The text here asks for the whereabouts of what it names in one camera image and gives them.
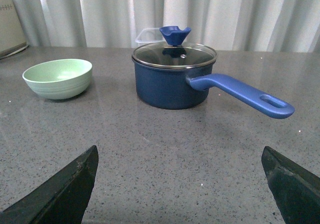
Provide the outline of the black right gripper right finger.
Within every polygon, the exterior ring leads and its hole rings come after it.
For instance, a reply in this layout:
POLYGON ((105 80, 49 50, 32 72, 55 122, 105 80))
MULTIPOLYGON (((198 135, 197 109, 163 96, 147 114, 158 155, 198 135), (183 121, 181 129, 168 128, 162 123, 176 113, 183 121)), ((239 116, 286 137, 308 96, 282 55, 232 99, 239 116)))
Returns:
POLYGON ((287 224, 320 222, 320 178, 273 148, 261 156, 267 184, 287 224))

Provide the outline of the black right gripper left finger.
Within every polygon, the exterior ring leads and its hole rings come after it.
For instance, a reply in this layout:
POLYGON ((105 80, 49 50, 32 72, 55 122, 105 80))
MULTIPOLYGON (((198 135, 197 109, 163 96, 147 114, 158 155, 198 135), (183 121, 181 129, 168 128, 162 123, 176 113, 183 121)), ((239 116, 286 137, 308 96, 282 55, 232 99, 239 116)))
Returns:
POLYGON ((2 224, 80 224, 99 163, 91 146, 59 172, 0 214, 2 224))

